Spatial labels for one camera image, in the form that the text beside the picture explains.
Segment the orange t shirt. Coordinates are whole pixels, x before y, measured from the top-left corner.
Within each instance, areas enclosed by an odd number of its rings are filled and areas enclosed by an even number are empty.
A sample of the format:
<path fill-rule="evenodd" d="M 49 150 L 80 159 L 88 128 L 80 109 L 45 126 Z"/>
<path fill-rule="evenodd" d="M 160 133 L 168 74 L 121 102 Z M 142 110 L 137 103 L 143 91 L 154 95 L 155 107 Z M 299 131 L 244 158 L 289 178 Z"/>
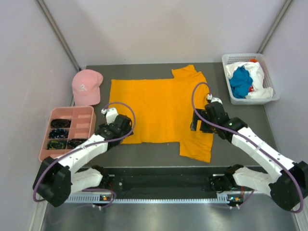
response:
<path fill-rule="evenodd" d="M 111 81 L 110 102 L 118 113 L 135 114 L 137 123 L 133 135 L 124 144 L 178 142 L 180 155 L 209 163 L 213 134 L 191 131 L 194 108 L 206 105 L 209 89 L 202 72 L 188 65 L 172 70 L 171 79 Z"/>

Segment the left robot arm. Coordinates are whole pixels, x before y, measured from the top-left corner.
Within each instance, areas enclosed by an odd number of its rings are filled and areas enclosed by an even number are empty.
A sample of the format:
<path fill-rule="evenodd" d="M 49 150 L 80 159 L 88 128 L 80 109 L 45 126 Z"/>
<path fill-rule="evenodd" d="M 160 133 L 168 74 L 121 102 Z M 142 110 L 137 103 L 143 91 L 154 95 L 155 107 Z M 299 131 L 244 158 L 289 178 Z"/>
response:
<path fill-rule="evenodd" d="M 95 187 L 104 191 L 109 179 L 99 170 L 80 169 L 93 158 L 119 145 L 133 133 L 132 120 L 126 115 L 116 115 L 110 123 L 104 123 L 84 143 L 68 153 L 53 159 L 45 158 L 39 167 L 33 184 L 33 200 L 47 201 L 53 207 L 62 205 L 71 194 Z"/>

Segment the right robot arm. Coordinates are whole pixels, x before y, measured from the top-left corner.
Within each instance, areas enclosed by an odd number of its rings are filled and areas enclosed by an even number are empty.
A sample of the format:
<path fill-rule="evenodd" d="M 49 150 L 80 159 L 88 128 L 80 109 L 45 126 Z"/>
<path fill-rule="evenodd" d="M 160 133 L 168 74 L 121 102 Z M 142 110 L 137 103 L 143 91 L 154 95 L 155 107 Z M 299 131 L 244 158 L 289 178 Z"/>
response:
<path fill-rule="evenodd" d="M 194 108 L 191 130 L 215 133 L 254 159 L 265 172 L 251 170 L 243 165 L 228 167 L 219 178 L 222 186 L 216 186 L 216 179 L 210 178 L 215 190 L 237 190 L 247 187 L 269 196 L 280 208 L 300 213 L 308 195 L 308 165 L 283 156 L 259 138 L 240 118 L 230 118 L 220 102 L 211 102 L 204 109 Z"/>

